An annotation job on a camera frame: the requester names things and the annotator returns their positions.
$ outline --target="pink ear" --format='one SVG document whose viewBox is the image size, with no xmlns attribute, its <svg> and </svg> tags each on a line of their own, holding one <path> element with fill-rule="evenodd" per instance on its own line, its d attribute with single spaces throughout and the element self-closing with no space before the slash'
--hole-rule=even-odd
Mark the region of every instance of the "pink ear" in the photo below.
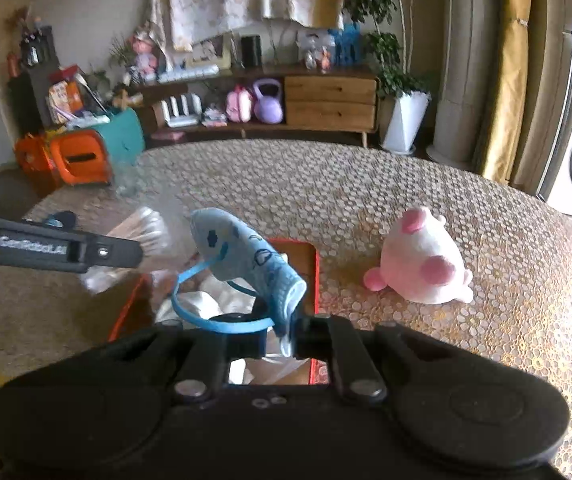
<svg viewBox="0 0 572 480">
<path fill-rule="evenodd" d="M 456 273 L 454 265 L 443 256 L 430 256 L 421 264 L 421 277 L 431 285 L 448 285 Z"/>
<path fill-rule="evenodd" d="M 383 290 L 388 286 L 384 277 L 381 275 L 380 267 L 373 267 L 364 274 L 364 286 L 368 290 Z"/>
<path fill-rule="evenodd" d="M 419 231 L 426 221 L 423 209 L 408 209 L 402 216 L 402 233 L 411 235 Z"/>
</svg>

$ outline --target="white planter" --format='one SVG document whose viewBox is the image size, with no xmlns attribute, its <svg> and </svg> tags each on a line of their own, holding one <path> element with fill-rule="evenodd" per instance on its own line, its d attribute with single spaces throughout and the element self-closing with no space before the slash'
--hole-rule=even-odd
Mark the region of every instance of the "white planter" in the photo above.
<svg viewBox="0 0 572 480">
<path fill-rule="evenodd" d="M 426 108 L 428 108 L 429 100 L 430 94 L 425 92 L 411 92 L 395 99 L 392 117 L 381 142 L 381 147 L 384 150 L 398 155 L 410 155 L 415 150 L 413 142 L 426 113 Z M 383 122 L 386 111 L 385 109 L 381 110 L 380 122 Z"/>
</svg>

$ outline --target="pink backpack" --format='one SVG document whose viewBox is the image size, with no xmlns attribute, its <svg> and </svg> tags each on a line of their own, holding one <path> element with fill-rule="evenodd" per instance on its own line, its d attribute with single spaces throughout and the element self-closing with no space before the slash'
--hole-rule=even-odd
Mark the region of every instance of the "pink backpack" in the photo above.
<svg viewBox="0 0 572 480">
<path fill-rule="evenodd" d="M 226 97 L 226 115 L 234 123 L 247 123 L 253 111 L 253 95 L 237 85 Z"/>
</svg>

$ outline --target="potted plant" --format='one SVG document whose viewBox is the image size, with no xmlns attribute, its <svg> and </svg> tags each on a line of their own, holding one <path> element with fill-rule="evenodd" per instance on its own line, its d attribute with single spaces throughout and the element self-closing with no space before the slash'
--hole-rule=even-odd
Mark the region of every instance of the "potted plant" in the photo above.
<svg viewBox="0 0 572 480">
<path fill-rule="evenodd" d="M 371 54 L 379 72 L 379 91 L 383 97 L 380 107 L 380 128 L 385 131 L 382 146 L 392 152 L 409 154 L 413 141 L 428 107 L 430 94 L 425 86 L 409 74 L 413 51 L 414 0 L 409 5 L 409 34 L 405 27 L 403 0 L 344 0 L 344 9 L 353 22 L 365 22 L 371 16 L 375 31 L 365 35 L 365 52 Z M 402 44 L 390 32 L 381 32 L 380 25 L 391 23 L 393 11 L 402 19 Z"/>
<path fill-rule="evenodd" d="M 138 84 L 140 73 L 136 66 L 137 54 L 135 53 L 132 42 L 127 40 L 124 35 L 120 38 L 113 36 L 111 41 L 111 52 L 109 64 L 110 66 L 122 66 L 126 70 L 124 75 L 124 84 L 129 86 L 130 83 Z"/>
</svg>

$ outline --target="wooden drawer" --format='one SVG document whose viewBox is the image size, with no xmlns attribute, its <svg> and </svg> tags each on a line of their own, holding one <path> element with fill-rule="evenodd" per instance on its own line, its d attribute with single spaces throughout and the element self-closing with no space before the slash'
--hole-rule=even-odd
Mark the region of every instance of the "wooden drawer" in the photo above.
<svg viewBox="0 0 572 480">
<path fill-rule="evenodd" d="M 330 101 L 335 103 L 375 104 L 374 79 L 333 76 L 287 76 L 286 101 Z"/>
<path fill-rule="evenodd" d="M 375 107 L 356 103 L 286 101 L 286 123 L 303 130 L 370 131 L 375 126 Z"/>
</svg>

